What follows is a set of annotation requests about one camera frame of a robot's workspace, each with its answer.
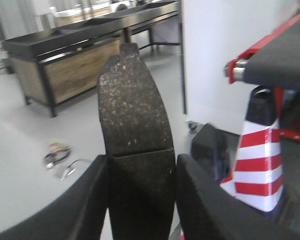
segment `traffic cone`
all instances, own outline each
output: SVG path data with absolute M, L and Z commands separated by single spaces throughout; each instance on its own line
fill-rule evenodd
M 263 212 L 272 211 L 283 192 L 279 121 L 272 90 L 250 96 L 236 153 L 236 198 Z
M 184 235 L 184 231 L 182 229 L 181 229 L 181 233 L 180 233 L 180 240 L 186 240 L 185 235 Z
M 222 179 L 222 181 L 220 182 L 220 187 L 223 188 L 223 190 L 225 190 L 231 196 L 236 196 L 236 186 L 232 169 L 230 169 L 229 176 Z

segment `metal rod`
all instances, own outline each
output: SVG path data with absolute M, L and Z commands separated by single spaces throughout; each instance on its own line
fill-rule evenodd
M 248 60 L 246 60 L 246 59 L 240 59 L 235 63 L 234 68 L 232 70 L 234 80 L 236 80 L 236 81 L 244 80 L 244 74 L 245 74 L 247 63 L 248 63 Z M 223 68 L 223 73 L 224 73 L 225 77 L 227 77 L 227 78 L 230 77 L 228 64 Z
M 85 21 L 87 18 L 86 18 L 86 13 L 85 13 L 85 4 L 84 4 L 84 0 L 80 0 L 80 1 L 79 1 L 79 4 L 80 4 L 80 7 L 81 7 L 83 20 Z

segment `workbench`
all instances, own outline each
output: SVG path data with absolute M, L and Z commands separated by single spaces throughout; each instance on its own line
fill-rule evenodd
M 3 42 L 18 76 L 25 103 L 56 107 L 95 88 L 96 77 L 120 43 L 179 14 L 178 1 L 141 5 L 86 21 Z

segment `red stripe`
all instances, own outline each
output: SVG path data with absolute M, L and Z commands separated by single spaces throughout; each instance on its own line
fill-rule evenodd
M 233 175 L 233 172 L 232 170 L 230 169 L 230 174 L 229 176 L 225 177 L 224 179 L 222 179 L 221 183 L 220 184 L 224 184 L 224 183 L 227 183 L 229 181 L 231 181 L 232 179 L 234 179 L 234 175 Z
M 240 148 L 261 145 L 265 143 L 279 143 L 280 135 L 278 129 L 268 128 L 241 136 Z
M 258 196 L 271 196 L 275 194 L 283 184 L 283 178 L 280 176 L 277 180 L 271 183 L 242 183 L 236 182 L 236 192 L 239 194 L 250 194 Z
M 238 172 L 264 172 L 274 170 L 281 165 L 281 155 L 236 161 L 235 170 Z

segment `white wall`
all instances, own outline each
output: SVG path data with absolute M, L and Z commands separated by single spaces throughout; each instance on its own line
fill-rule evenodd
M 296 0 L 183 0 L 188 118 L 240 134 L 250 91 L 228 84 L 223 67 L 270 34 L 300 6 Z

